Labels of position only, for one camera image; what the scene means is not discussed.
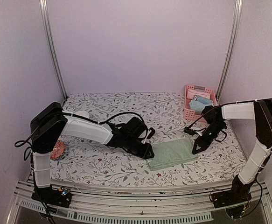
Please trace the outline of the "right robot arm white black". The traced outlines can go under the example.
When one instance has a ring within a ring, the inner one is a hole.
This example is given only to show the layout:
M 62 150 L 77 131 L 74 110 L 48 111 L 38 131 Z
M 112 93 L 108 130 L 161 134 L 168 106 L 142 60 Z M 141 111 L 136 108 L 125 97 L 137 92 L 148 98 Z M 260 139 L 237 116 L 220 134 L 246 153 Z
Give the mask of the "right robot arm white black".
M 238 203 L 249 192 L 272 154 L 272 98 L 210 105 L 204 108 L 201 117 L 209 126 L 194 141 L 192 154 L 205 151 L 227 127 L 227 120 L 249 119 L 255 122 L 254 148 L 244 168 L 234 178 L 227 196 L 231 203 Z

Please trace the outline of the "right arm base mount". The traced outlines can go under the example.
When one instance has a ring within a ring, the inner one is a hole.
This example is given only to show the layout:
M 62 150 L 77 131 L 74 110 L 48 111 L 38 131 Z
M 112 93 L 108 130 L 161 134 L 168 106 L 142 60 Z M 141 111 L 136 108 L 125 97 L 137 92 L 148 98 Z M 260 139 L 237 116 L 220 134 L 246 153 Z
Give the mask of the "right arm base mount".
M 230 190 L 216 191 L 210 194 L 210 200 L 215 208 L 226 207 L 251 200 L 251 185 L 232 185 Z

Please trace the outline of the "green towel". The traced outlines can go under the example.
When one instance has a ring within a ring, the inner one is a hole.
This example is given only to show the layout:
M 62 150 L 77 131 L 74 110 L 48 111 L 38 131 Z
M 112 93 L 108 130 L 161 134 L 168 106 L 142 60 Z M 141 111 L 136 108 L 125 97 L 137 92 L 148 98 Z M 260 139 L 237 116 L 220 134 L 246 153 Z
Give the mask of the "green towel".
M 148 168 L 157 171 L 194 161 L 198 156 L 192 154 L 193 146 L 188 137 L 153 144 L 154 157 L 149 161 Z

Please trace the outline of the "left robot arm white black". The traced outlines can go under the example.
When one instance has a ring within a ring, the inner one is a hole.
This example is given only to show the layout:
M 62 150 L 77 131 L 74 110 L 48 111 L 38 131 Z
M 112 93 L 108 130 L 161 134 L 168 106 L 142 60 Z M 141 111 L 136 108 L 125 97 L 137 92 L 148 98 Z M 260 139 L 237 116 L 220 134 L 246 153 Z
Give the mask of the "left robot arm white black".
M 77 113 L 66 112 L 61 104 L 51 103 L 30 122 L 30 135 L 15 142 L 14 147 L 28 145 L 34 174 L 33 196 L 40 202 L 53 203 L 61 199 L 69 201 L 71 194 L 65 190 L 54 190 L 50 178 L 50 154 L 60 136 L 73 136 L 121 148 L 142 159 L 154 157 L 153 149 L 147 142 L 154 133 L 143 118 L 132 112 L 133 117 L 123 124 L 114 124 L 109 119 L 99 122 Z

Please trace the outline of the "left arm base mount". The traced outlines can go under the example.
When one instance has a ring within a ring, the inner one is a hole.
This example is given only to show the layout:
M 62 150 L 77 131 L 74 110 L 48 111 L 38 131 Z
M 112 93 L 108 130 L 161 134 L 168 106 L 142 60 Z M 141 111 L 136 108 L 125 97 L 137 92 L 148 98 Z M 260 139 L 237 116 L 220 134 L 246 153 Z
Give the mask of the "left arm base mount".
M 44 204 L 55 205 L 63 208 L 69 208 L 72 193 L 70 189 L 60 187 L 53 189 L 52 186 L 46 188 L 35 187 L 31 198 Z

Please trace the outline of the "light blue towel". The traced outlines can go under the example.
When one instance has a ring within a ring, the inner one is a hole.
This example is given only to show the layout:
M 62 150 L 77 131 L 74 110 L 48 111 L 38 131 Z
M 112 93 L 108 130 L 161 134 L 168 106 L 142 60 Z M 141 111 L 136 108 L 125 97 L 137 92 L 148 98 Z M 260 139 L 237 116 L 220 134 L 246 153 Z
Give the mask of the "light blue towel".
M 194 101 L 194 100 L 191 100 L 189 103 L 190 110 L 193 110 L 197 113 L 201 113 L 204 110 L 204 108 L 207 106 L 210 106 L 210 105 L 204 105 L 204 104 Z

